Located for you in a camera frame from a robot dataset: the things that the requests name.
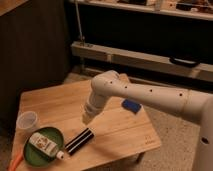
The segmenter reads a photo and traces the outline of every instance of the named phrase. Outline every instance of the green plate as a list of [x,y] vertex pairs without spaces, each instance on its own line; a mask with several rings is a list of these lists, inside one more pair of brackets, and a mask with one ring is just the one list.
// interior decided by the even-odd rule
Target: green plate
[[[64,138],[62,133],[54,127],[44,127],[36,132],[46,136],[50,140],[58,144],[59,149],[64,146]],[[29,143],[29,139],[24,146],[24,159],[30,166],[33,167],[45,167],[49,165],[55,158],[48,157],[40,150],[36,149],[32,144]]]

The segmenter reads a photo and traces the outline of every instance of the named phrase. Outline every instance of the floor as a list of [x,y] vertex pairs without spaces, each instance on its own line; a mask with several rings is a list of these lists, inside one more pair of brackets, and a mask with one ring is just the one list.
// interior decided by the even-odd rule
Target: floor
[[[70,73],[64,84],[90,79],[91,77]],[[139,164],[135,163],[137,156],[122,159],[105,166],[90,169],[90,171],[189,171],[192,168],[193,157],[199,133],[199,126],[182,120],[153,108],[143,106],[147,111],[159,137],[162,146],[144,154]],[[0,171],[7,170],[12,137],[4,133],[0,135]]]

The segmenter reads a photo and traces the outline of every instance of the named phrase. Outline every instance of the wall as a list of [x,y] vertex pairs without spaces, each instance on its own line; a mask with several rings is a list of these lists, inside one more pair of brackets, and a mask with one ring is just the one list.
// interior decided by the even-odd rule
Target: wall
[[63,0],[31,0],[0,16],[0,125],[13,130],[20,94],[70,69]]

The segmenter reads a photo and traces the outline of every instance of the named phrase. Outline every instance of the clear plastic cup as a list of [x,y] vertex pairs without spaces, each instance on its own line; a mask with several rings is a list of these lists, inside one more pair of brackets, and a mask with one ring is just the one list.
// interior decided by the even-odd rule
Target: clear plastic cup
[[34,111],[26,111],[18,116],[16,121],[17,128],[27,133],[36,131],[38,127],[38,116]]

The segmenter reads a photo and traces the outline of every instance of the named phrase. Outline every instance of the table leg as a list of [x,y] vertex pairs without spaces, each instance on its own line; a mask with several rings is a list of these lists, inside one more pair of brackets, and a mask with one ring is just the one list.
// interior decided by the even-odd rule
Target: table leg
[[136,159],[136,161],[135,161],[137,164],[141,162],[141,160],[142,160],[142,158],[143,158],[143,155],[144,155],[144,153],[138,154],[138,157],[137,157],[137,159]]

